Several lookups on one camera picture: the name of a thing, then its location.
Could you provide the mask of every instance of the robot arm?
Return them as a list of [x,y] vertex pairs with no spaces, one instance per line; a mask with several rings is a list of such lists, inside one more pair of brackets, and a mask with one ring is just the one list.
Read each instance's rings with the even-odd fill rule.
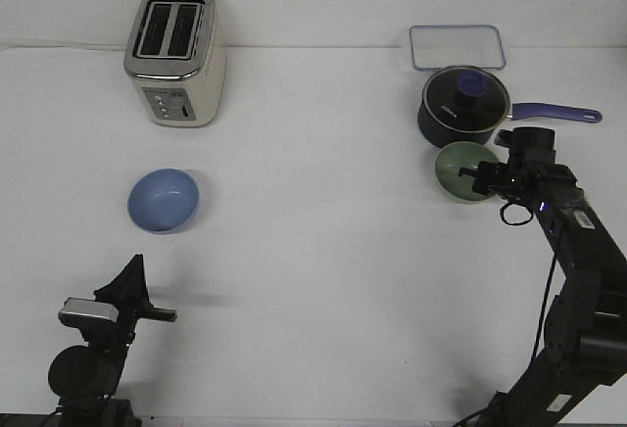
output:
[[498,393],[477,425],[550,427],[597,386],[627,372],[627,260],[564,165],[555,164],[555,133],[502,131],[507,164],[481,163],[473,190],[494,191],[539,221],[565,283],[545,320],[545,347],[507,394]]

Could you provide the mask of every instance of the toaster slot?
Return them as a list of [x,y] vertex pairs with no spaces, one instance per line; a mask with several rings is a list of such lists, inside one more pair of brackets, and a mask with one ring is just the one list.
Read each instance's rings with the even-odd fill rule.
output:
[[189,60],[195,48],[203,2],[154,0],[146,9],[140,31],[138,58]]

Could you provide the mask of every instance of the white table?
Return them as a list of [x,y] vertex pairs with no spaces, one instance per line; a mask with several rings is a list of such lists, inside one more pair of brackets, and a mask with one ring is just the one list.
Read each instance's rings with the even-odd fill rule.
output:
[[[453,420],[510,388],[552,254],[537,223],[501,223],[498,199],[440,190],[407,53],[229,48],[218,118],[198,129],[152,124],[122,56],[0,52],[0,410],[54,408],[50,362],[82,342],[57,311],[136,253],[153,303],[178,310],[138,324],[119,389],[138,414]],[[507,56],[514,102],[603,112],[503,127],[554,128],[557,160],[627,249],[624,50]],[[125,209],[160,167],[190,171],[202,201],[165,236]],[[599,388],[565,421],[624,421],[626,395],[625,380]]]

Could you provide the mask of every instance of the toaster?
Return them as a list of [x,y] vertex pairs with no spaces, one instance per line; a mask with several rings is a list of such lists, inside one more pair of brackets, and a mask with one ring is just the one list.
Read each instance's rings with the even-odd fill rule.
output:
[[124,70],[152,121],[200,126],[217,113],[226,47],[216,0],[142,0]]

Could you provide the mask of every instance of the black saucepan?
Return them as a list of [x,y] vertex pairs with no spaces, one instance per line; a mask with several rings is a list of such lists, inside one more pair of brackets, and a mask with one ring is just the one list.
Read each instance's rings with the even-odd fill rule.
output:
[[507,117],[551,117],[596,123],[603,118],[591,109],[553,104],[512,104],[504,85],[476,67],[455,66],[434,72],[422,89],[418,126],[437,147],[456,141],[484,144]]

